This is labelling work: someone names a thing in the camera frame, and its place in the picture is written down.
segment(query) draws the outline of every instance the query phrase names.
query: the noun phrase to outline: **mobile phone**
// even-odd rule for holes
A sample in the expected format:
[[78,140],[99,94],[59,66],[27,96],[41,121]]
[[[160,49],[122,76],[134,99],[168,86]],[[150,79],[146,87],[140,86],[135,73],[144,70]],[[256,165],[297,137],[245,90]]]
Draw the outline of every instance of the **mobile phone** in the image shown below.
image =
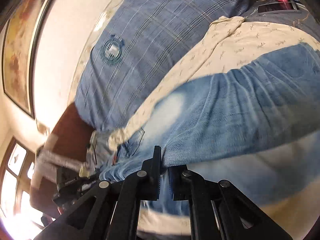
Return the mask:
[[301,13],[295,2],[278,2],[260,5],[258,14],[274,14],[274,13]]

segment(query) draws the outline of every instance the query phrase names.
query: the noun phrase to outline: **framed picture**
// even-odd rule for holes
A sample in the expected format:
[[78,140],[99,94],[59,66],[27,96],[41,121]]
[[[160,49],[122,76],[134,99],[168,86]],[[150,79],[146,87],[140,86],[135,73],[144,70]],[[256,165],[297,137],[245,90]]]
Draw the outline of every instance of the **framed picture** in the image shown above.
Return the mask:
[[11,15],[4,35],[4,93],[33,119],[33,74],[37,38],[50,2],[51,0],[22,0]]

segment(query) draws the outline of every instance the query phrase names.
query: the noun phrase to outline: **window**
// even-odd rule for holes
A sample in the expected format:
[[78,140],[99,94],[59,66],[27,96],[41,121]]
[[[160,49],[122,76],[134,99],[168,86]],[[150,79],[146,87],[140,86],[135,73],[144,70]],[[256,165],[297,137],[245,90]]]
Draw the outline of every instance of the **window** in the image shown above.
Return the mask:
[[0,204],[7,218],[23,217],[31,231],[43,229],[42,212],[30,205],[30,183],[35,154],[12,138],[0,166]]

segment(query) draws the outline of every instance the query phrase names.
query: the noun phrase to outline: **blue jeans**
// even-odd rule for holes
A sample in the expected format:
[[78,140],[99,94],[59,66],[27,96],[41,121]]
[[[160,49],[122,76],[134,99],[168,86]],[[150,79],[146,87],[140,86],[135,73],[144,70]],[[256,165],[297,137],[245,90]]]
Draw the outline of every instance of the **blue jeans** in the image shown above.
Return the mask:
[[[123,180],[152,157],[155,145],[162,148],[164,168],[267,151],[317,131],[319,113],[320,52],[305,43],[279,49],[241,69],[178,87],[156,105],[148,122],[119,147],[117,164],[102,167],[100,178]],[[300,180],[301,185],[293,183],[287,194],[318,176],[316,149],[303,156],[303,162],[295,160],[300,163],[297,169],[304,167],[310,172]],[[210,167],[206,172],[210,177]],[[167,174],[161,177],[161,184],[161,199],[145,204],[171,214],[188,213],[186,204],[171,200]],[[273,201],[271,196],[266,201]]]

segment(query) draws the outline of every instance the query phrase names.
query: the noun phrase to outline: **wooden window frame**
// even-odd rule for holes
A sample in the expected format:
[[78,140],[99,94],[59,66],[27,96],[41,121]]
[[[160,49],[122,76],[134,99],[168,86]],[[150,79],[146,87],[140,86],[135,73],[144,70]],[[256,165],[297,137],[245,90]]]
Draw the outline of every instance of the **wooden window frame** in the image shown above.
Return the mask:
[[[15,148],[16,145],[20,145],[22,148],[24,148],[27,153],[26,156],[23,160],[21,169],[19,171],[19,175],[16,175],[8,166],[8,162],[10,159],[10,156]],[[5,171],[8,171],[10,174],[12,174],[16,179],[17,179],[17,185],[15,189],[15,201],[14,201],[14,208],[13,208],[13,214],[16,214],[20,212],[21,210],[21,198],[22,198],[22,193],[25,191],[30,195],[30,184],[31,184],[31,179],[28,178],[26,175],[26,163],[30,163],[30,161],[35,161],[35,153],[30,151],[27,147],[25,147],[20,141],[18,141],[15,137],[12,137],[5,153],[4,153],[4,158],[1,162],[0,165],[0,203],[1,203],[1,192],[2,192],[2,184],[4,181],[4,174]],[[43,229],[44,227],[42,225],[39,225],[35,222],[32,221],[33,224],[35,224],[37,227],[40,229]]]

